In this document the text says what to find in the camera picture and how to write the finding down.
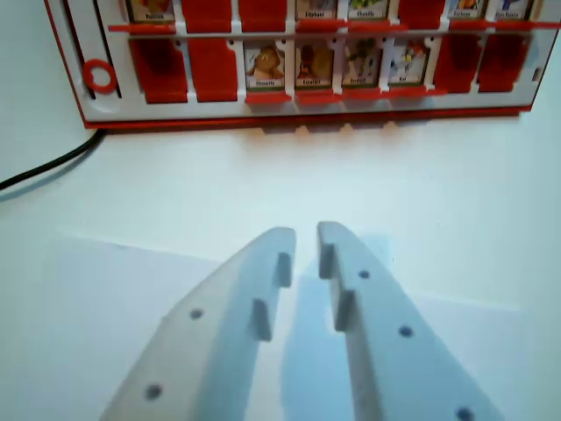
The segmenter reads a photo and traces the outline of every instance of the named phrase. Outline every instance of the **black cable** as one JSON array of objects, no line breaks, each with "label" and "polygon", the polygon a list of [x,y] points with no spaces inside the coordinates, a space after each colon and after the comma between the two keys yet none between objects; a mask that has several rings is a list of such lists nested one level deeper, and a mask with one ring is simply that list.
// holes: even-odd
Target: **black cable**
[{"label": "black cable", "polygon": [[47,164],[43,164],[39,167],[34,169],[30,169],[29,171],[25,171],[22,174],[15,175],[8,180],[0,182],[0,191],[4,189],[8,189],[9,187],[13,186],[14,184],[18,184],[24,180],[34,177],[35,175],[43,174],[50,169],[57,168],[62,164],[65,164],[72,159],[90,151],[91,149],[95,148],[97,145],[101,143],[103,138],[107,132],[105,130],[98,130],[95,132],[91,138],[89,138],[86,142],[79,145],[74,151],[70,151],[69,153],[62,155],[61,157],[57,158],[56,160],[52,160]]}]

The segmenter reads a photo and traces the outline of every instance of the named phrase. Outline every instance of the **character card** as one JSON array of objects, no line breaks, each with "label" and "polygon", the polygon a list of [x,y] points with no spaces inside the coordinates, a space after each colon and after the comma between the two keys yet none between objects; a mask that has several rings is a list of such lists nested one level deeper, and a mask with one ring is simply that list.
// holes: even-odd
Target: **character card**
[{"label": "character card", "polygon": [[485,14],[487,0],[452,0],[448,18],[480,19]]},{"label": "character card", "polygon": [[244,43],[245,86],[249,92],[284,90],[284,52],[274,40]]},{"label": "character card", "polygon": [[531,0],[500,0],[495,18],[497,20],[521,20],[528,17]]},{"label": "character card", "polygon": [[137,24],[169,24],[175,21],[172,0],[127,0],[129,19]]},{"label": "character card", "polygon": [[389,70],[389,86],[422,85],[429,53],[424,39],[397,39]]},{"label": "character card", "polygon": [[374,38],[348,39],[344,45],[344,88],[376,88],[381,53]]},{"label": "character card", "polygon": [[296,89],[327,89],[333,75],[333,50],[324,39],[296,43]]},{"label": "character card", "polygon": [[333,19],[337,0],[296,0],[296,19]]},{"label": "character card", "polygon": [[349,0],[349,19],[385,19],[389,0]]}]

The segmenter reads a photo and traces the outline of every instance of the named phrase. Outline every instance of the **red circle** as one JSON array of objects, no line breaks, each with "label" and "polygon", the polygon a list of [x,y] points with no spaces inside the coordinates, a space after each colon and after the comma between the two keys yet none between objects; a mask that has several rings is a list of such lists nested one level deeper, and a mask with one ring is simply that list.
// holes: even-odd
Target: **red circle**
[{"label": "red circle", "polygon": [[[94,74],[91,72],[94,68],[102,68],[109,74],[109,83],[107,85],[98,85],[94,81]],[[82,70],[82,77],[84,78],[84,83],[90,89],[100,94],[108,95],[117,88],[117,75],[115,75],[115,69],[107,62],[99,59],[88,60],[84,63],[84,69]]]}]

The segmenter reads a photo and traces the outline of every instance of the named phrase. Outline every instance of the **mounting hole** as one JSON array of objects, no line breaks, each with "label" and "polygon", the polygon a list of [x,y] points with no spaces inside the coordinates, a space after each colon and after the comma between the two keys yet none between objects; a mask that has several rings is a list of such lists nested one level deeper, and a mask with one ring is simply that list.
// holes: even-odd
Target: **mounting hole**
[{"label": "mounting hole", "polygon": [[191,316],[191,318],[193,320],[197,320],[198,318],[201,318],[202,314],[203,314],[203,311],[200,310],[200,309],[194,309],[189,313],[189,315]]},{"label": "mounting hole", "polygon": [[456,417],[461,421],[473,421],[475,419],[473,412],[471,412],[469,408],[460,408],[456,412]]},{"label": "mounting hole", "polygon": [[413,336],[413,329],[411,329],[409,326],[402,326],[400,327],[400,335],[403,338],[411,338]]},{"label": "mounting hole", "polygon": [[543,68],[536,68],[532,76],[532,82],[540,82],[542,80]]},{"label": "mounting hole", "polygon": [[162,391],[163,389],[159,384],[153,383],[148,385],[144,392],[144,396],[147,401],[154,401],[161,396]]}]

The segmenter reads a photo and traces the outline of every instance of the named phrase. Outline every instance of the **cartoon dog character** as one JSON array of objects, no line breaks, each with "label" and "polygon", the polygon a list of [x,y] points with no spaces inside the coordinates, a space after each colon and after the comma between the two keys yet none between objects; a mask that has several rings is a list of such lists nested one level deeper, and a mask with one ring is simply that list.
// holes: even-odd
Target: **cartoon dog character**
[{"label": "cartoon dog character", "polygon": [[274,45],[263,46],[247,75],[254,76],[258,81],[282,79],[284,74],[278,69],[281,64],[279,54],[284,57],[284,53],[277,50]]}]

